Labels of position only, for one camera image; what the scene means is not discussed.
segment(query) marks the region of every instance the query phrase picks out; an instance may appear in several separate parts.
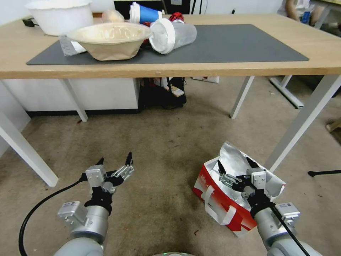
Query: white lid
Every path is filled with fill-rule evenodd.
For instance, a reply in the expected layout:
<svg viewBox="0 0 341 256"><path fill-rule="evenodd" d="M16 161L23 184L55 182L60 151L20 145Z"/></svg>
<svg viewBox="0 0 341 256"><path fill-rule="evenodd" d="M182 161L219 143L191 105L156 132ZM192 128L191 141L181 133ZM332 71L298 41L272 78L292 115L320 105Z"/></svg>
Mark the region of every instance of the white lid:
<svg viewBox="0 0 341 256"><path fill-rule="evenodd" d="M140 23L140 5L138 3L132 3L132 5L130 6L129 14L129 22Z"/></svg>
<svg viewBox="0 0 341 256"><path fill-rule="evenodd" d="M152 36L149 42L153 49L159 53L167 54L173 50L175 44L175 29L166 18L161 18L150 26Z"/></svg>

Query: red and white bag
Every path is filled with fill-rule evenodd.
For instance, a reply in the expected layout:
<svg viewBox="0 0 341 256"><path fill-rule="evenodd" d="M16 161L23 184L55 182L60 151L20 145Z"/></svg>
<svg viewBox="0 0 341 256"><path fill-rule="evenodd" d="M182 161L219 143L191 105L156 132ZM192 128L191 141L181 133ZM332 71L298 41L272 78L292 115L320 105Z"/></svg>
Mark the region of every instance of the red and white bag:
<svg viewBox="0 0 341 256"><path fill-rule="evenodd" d="M206 212L220 225L226 225L237 237L242 237L257 224L250 215L249 203L241 197L241 193L219 181L217 161L220 160L227 173L238 176L245 175L247 169L251 168L246 157L249 156L224 143L220 156L204 163L193 188L194 193L205 202ZM282 193L285 183L273 173L265 171L266 190L273 200Z"/></svg>

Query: gray desk mat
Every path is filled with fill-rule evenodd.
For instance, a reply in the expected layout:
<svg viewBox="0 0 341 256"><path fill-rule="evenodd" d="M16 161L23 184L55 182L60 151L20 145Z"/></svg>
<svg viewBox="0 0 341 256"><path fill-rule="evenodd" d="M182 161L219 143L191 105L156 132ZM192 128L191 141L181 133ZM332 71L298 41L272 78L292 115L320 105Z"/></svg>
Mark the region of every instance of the gray desk mat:
<svg viewBox="0 0 341 256"><path fill-rule="evenodd" d="M141 48L129 60L98 61L89 53L65 57L59 41L27 62L28 65L159 64L293 62L309 59L279 40L249 24L200 25L194 43L169 54Z"/></svg>

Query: white bag handle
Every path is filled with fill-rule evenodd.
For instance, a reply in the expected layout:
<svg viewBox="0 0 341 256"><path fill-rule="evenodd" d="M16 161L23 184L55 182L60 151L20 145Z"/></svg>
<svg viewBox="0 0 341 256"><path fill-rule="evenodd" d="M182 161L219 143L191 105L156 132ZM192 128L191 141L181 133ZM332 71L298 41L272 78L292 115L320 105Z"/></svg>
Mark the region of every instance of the white bag handle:
<svg viewBox="0 0 341 256"><path fill-rule="evenodd" d="M206 212L220 225L228 225L230 224L231 220L233 219L234 214L236 213L237 209L233 206L230 206L228 211L225 211L225 216L222 218L217 214L210 206L209 206L209 200L214 191L214 188L212 186L209 186L207 188L206 194L205 194L205 210Z"/></svg>

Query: white metal table leg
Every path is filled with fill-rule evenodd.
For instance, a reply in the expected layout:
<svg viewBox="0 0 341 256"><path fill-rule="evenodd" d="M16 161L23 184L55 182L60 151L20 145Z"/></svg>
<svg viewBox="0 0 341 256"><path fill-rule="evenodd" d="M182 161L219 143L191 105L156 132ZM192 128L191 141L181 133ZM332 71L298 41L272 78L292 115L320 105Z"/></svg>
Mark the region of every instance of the white metal table leg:
<svg viewBox="0 0 341 256"><path fill-rule="evenodd" d="M303 108L304 104L286 88L291 78L292 75L288 75L283 78L282 82L279 82L276 77L272 77L270 81L296 108Z"/></svg>
<svg viewBox="0 0 341 256"><path fill-rule="evenodd" d="M323 12L321 13L321 16L320 16L319 20L315 23L314 28L317 28L317 29L320 29L320 28L321 28L321 26L322 26L324 20L325 20L325 19L327 18L327 16L328 16L329 12L330 12L330 7L327 5L327 6L324 8Z"/></svg>
<svg viewBox="0 0 341 256"><path fill-rule="evenodd" d="M83 122L86 122L88 120L88 116L85 113L83 105L81 104L81 102L77 98L77 95L71 86L71 82L68 79L59 79L59 81L60 81L61 85L63 86L65 92L69 96L71 103L74 106L77 113L79 114L81 120Z"/></svg>
<svg viewBox="0 0 341 256"><path fill-rule="evenodd" d="M341 75L325 75L310 96L306 105L298 113L276 148L273 150L264 167L274 172L284 157L293 148L323 107L341 85Z"/></svg>
<svg viewBox="0 0 341 256"><path fill-rule="evenodd" d="M248 90L250 89L250 86L252 84L253 79L255 78L255 76L247 76L245 77L243 86L241 87L237 100L234 103L234 106L232 108L230 117L232 119L235 119L237 117L238 111L240 109L240 107L242 106L242 103L245 99L246 94L248 93Z"/></svg>
<svg viewBox="0 0 341 256"><path fill-rule="evenodd" d="M54 187L57 184L58 177L2 112L0 112L0 136L3 137L47 185Z"/></svg>

